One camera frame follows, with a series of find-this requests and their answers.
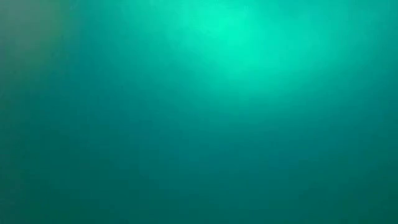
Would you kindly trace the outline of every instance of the water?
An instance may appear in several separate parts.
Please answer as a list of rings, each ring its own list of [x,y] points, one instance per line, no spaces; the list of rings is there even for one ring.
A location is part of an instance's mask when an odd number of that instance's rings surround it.
[[[396,223],[394,1],[0,4],[0,223]]]

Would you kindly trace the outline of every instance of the dark water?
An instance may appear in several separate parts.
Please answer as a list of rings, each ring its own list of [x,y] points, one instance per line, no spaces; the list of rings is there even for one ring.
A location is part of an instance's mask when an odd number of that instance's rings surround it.
[[[397,9],[0,0],[0,223],[397,223]]]

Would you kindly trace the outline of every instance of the murky water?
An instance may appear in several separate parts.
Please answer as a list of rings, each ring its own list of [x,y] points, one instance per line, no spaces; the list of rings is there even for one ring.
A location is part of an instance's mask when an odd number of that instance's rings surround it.
[[[0,223],[396,223],[397,9],[0,0]]]

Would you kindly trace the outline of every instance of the teal water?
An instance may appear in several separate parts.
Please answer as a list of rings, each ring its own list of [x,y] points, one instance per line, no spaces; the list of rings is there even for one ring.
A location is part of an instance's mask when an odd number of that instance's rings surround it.
[[[395,1],[0,8],[1,224],[398,222]]]

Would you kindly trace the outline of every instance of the green water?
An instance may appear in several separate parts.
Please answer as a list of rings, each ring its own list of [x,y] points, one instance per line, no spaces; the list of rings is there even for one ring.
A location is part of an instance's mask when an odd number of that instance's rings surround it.
[[[398,222],[395,1],[2,3],[1,224]]]

